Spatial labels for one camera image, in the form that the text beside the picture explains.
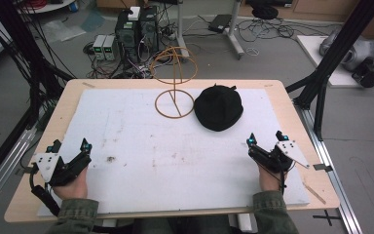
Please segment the black metal frame post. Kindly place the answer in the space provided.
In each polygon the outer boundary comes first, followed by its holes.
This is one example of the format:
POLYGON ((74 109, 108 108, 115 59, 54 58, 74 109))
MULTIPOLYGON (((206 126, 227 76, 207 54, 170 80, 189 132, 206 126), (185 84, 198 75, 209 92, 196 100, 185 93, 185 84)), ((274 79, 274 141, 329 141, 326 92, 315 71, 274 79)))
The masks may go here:
POLYGON ((313 130, 320 141, 323 141, 322 119, 330 76, 373 18, 374 0, 360 0, 317 68, 309 76, 285 88, 288 93, 303 88, 293 101, 303 110, 309 110, 312 101, 317 100, 313 130))
POLYGON ((60 81, 74 79, 72 73, 66 73, 45 58, 24 18, 25 13, 14 0, 0 0, 0 44, 29 85, 30 99, 29 107, 0 146, 0 166, 22 132, 30 130, 38 120, 41 105, 60 98, 64 89, 60 81))

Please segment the black flat box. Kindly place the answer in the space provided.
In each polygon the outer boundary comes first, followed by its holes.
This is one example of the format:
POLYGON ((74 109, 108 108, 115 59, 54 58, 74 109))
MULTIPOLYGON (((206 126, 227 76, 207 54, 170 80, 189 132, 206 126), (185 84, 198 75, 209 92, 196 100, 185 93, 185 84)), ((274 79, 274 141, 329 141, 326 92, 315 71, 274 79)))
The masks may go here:
POLYGON ((231 15, 217 15, 212 22, 209 24, 208 29, 213 32, 222 33, 224 29, 229 25, 231 15))

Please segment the white foam mat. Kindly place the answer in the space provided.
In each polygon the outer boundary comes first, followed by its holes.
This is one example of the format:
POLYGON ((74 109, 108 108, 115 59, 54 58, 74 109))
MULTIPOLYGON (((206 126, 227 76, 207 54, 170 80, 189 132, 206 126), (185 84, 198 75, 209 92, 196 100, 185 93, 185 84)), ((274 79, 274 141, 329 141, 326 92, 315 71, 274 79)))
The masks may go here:
POLYGON ((243 115, 222 132, 195 114, 159 114, 158 89, 90 89, 80 96, 59 154, 72 160, 82 141, 93 147, 89 196, 102 215, 247 210, 259 192, 246 141, 273 149, 281 126, 263 89, 241 89, 243 115))

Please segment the white floor platform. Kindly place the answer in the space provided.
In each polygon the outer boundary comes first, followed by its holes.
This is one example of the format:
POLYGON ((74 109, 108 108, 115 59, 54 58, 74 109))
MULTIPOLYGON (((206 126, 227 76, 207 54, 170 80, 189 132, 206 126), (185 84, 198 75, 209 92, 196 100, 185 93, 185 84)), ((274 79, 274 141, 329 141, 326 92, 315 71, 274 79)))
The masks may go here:
MULTIPOLYGON (((325 36, 297 36, 298 43, 308 55, 314 67, 317 67, 322 60, 322 56, 319 54, 319 46, 324 39, 325 36)), ((342 65, 338 65, 332 73, 328 86, 331 88, 360 88, 359 83, 352 77, 352 73, 342 65)))

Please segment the grey bench power supply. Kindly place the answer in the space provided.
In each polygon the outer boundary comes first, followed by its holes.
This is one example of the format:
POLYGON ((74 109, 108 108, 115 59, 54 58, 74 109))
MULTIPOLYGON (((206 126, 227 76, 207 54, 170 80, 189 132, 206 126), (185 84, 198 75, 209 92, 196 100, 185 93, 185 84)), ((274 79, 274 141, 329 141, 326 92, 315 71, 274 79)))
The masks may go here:
POLYGON ((98 60, 104 60, 105 59, 105 55, 104 55, 104 52, 103 52, 103 43, 104 43, 105 39, 106 39, 105 35, 97 35, 94 42, 93 42, 93 51, 94 51, 95 57, 98 60))
POLYGON ((107 35, 103 43, 103 51, 106 60, 114 60, 117 55, 117 45, 113 35, 107 35))

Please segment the person's right hand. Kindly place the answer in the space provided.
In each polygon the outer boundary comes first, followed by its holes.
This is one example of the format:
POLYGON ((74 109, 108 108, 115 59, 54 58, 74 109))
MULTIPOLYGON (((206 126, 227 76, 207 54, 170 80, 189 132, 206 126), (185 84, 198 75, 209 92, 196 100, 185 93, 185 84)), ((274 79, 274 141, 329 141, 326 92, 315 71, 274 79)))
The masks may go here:
POLYGON ((274 174, 263 166, 258 165, 259 184, 262 191, 281 191, 286 180, 285 174, 274 174))

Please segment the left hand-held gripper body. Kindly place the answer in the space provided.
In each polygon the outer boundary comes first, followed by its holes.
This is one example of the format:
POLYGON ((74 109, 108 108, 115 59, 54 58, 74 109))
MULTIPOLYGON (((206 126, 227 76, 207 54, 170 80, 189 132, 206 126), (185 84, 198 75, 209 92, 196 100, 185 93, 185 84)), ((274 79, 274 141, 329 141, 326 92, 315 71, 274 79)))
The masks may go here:
POLYGON ((50 186, 63 186, 73 181, 91 161, 89 152, 80 152, 69 163, 58 153, 36 153, 34 159, 43 180, 50 186))

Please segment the white metal desk frame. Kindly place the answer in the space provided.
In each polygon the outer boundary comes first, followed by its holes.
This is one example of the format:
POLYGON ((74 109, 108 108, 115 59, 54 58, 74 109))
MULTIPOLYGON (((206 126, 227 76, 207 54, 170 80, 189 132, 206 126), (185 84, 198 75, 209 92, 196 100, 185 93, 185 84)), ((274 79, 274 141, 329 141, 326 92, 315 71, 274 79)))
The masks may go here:
MULTIPOLYGON (((240 45, 238 39, 236 38, 234 31, 237 25, 237 18, 239 15, 242 1, 243 0, 234 0, 230 26, 224 29, 226 36, 228 37, 232 47, 236 51, 238 59, 240 59, 244 55, 244 50, 242 46, 240 45)), ((176 4, 177 4, 177 20, 176 20, 177 29, 175 32, 176 42, 177 42, 177 45, 181 48, 181 54, 184 57, 188 58, 190 57, 191 53, 187 51, 187 47, 186 47, 186 44, 183 38, 183 28, 182 28, 183 0, 176 0, 176 4)))

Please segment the person's left hand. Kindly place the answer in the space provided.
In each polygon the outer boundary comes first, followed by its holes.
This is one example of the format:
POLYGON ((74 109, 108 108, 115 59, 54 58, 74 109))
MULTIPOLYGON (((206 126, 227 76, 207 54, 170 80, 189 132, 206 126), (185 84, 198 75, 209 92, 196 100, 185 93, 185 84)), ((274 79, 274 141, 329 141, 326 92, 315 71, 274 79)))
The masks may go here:
POLYGON ((61 200, 86 199, 88 197, 87 168, 71 182, 63 186, 54 186, 53 191, 61 200))

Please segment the black knit hat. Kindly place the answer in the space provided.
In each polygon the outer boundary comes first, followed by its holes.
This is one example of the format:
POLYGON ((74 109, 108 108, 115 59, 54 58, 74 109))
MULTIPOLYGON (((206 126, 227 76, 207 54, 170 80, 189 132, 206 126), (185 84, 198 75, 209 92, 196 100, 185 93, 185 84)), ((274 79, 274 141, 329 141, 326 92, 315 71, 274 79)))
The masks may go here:
POLYGON ((214 84, 204 89, 195 99, 196 117, 205 128, 222 132, 235 125, 242 117, 242 99, 236 88, 214 84))

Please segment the white box on tower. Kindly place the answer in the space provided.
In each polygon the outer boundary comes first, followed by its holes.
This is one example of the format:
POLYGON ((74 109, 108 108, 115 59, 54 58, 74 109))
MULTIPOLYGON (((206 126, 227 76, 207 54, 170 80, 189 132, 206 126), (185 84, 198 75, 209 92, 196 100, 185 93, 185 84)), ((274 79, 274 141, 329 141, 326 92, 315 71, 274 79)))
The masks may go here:
POLYGON ((128 20, 136 21, 139 20, 140 8, 137 6, 130 7, 130 12, 128 14, 128 20))

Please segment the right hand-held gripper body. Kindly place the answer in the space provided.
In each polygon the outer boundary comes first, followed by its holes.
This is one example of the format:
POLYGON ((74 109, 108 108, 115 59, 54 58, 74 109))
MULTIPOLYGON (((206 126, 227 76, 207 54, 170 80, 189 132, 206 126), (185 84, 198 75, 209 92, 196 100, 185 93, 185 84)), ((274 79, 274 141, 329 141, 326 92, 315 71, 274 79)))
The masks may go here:
POLYGON ((256 163, 272 173, 287 172, 294 163, 309 169, 310 164, 295 140, 278 141, 271 151, 260 146, 248 148, 248 155, 256 163))

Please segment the gold wire hat stand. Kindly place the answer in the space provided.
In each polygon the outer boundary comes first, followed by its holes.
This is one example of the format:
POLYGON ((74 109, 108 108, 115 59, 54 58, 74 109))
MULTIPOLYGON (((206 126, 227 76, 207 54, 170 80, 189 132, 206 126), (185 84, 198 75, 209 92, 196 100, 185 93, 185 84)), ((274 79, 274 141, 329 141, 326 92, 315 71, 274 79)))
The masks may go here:
POLYGON ((152 78, 167 86, 157 95, 154 106, 160 115, 169 119, 180 119, 193 111, 195 98, 181 89, 182 85, 193 80, 198 73, 197 63, 189 53, 185 47, 168 47, 159 52, 149 66, 152 78), (157 62, 161 59, 170 62, 172 75, 169 78, 158 74, 157 62))

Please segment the black computer tower green label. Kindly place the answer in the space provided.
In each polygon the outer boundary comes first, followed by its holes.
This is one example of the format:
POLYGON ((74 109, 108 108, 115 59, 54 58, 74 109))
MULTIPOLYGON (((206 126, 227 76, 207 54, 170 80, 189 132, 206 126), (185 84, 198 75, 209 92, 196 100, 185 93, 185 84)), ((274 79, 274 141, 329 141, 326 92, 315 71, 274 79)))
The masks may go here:
POLYGON ((129 10, 123 10, 118 15, 115 35, 119 44, 120 55, 126 56, 132 62, 138 62, 137 48, 140 41, 138 20, 129 20, 129 10))

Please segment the black round stool base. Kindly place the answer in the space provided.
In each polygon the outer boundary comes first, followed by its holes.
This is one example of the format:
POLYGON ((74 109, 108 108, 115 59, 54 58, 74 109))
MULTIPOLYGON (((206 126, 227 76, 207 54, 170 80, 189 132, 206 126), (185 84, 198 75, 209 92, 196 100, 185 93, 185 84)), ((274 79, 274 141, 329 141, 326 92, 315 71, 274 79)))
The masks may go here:
POLYGON ((256 5, 252 10, 252 14, 262 20, 273 20, 279 15, 279 11, 272 6, 256 5))

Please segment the aluminium rail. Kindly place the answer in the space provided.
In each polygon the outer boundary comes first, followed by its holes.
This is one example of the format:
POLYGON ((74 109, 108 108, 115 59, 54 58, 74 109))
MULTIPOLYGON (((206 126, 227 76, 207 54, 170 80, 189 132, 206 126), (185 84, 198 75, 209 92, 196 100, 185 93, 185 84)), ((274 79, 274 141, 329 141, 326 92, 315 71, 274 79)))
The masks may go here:
POLYGON ((314 132, 315 118, 310 110, 304 110, 299 106, 295 107, 298 112, 302 123, 308 133, 308 136, 314 146, 316 153, 326 171, 330 182, 335 190, 339 199, 339 206, 337 212, 343 222, 347 234, 363 234, 359 222, 356 218, 355 212, 350 204, 349 198, 345 192, 342 182, 337 174, 337 171, 332 162, 331 156, 325 146, 323 140, 320 140, 318 135, 314 132))
POLYGON ((19 164, 21 157, 32 145, 36 133, 37 129, 35 127, 32 127, 29 130, 24 130, 16 139, 15 143, 10 147, 9 151, 4 154, 4 160, 0 164, 0 191, 16 166, 19 164))

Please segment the grey and black machine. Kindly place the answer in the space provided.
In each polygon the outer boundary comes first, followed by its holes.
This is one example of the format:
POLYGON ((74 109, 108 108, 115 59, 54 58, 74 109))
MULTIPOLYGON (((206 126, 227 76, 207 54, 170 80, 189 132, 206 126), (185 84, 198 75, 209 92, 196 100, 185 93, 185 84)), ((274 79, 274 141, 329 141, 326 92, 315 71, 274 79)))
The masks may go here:
POLYGON ((361 88, 374 87, 374 42, 360 36, 343 56, 339 65, 352 73, 361 88))

